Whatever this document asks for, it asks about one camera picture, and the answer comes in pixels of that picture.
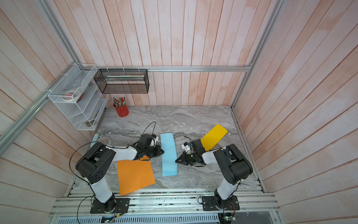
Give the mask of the light blue paper sheet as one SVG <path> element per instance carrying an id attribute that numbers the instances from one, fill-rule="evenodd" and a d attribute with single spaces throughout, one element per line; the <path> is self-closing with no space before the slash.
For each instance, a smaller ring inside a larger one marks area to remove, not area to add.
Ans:
<path id="1" fill-rule="evenodd" d="M 164 150 L 162 155 L 162 175 L 174 176 L 178 174 L 177 151 L 173 133 L 163 133 L 160 135 L 161 148 Z"/>

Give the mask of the orange paper sheet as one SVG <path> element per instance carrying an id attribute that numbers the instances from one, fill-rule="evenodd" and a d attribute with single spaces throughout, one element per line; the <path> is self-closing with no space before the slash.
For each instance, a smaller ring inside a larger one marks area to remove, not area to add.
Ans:
<path id="1" fill-rule="evenodd" d="M 118 161 L 117 170 L 121 196 L 155 184 L 153 169 L 147 156 L 141 160 Z"/>

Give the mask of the yellow paper sheet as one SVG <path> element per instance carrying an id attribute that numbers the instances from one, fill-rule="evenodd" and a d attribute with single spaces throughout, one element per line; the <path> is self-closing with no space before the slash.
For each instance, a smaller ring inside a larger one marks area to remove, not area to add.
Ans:
<path id="1" fill-rule="evenodd" d="M 223 126 L 217 124 L 215 125 L 203 138 L 201 138 L 201 143 L 206 151 L 209 151 L 214 148 L 216 144 L 228 133 L 228 130 Z"/>

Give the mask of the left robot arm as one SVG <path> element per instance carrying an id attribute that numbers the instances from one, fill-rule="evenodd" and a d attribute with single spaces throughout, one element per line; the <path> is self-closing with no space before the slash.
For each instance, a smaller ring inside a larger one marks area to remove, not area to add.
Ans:
<path id="1" fill-rule="evenodd" d="M 135 161 L 144 158 L 152 159 L 161 156 L 165 151 L 157 144 L 158 136 L 143 134 L 140 139 L 124 147 L 108 146 L 93 141 L 93 145 L 76 163 L 76 170 L 90 185 L 95 199 L 105 204 L 114 200 L 104 176 L 114 161 Z"/>

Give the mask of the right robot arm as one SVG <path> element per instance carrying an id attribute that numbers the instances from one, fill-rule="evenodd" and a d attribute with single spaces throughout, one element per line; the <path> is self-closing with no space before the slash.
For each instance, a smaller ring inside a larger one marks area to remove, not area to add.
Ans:
<path id="1" fill-rule="evenodd" d="M 223 181 L 214 193 L 218 203 L 231 199 L 242 180 L 253 173 L 251 163 L 235 144 L 207 151 L 200 139 L 191 139 L 190 142 L 185 142 L 182 148 L 184 152 L 175 161 L 178 164 L 198 168 L 209 164 L 219 166 Z"/>

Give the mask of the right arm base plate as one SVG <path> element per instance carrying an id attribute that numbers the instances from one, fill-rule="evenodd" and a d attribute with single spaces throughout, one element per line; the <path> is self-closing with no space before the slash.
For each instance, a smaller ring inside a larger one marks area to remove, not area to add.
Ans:
<path id="1" fill-rule="evenodd" d="M 240 206 L 237 196 L 230 196 L 222 200 L 219 196 L 204 196 L 201 198 L 204 211 L 239 211 Z"/>

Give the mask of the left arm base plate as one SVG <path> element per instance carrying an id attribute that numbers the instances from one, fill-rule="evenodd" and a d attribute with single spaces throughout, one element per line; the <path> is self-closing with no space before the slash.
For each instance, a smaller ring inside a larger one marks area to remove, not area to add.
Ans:
<path id="1" fill-rule="evenodd" d="M 110 198 L 107 202 L 101 203 L 95 198 L 90 214 L 102 213 L 127 213 L 129 209 L 129 198 Z"/>

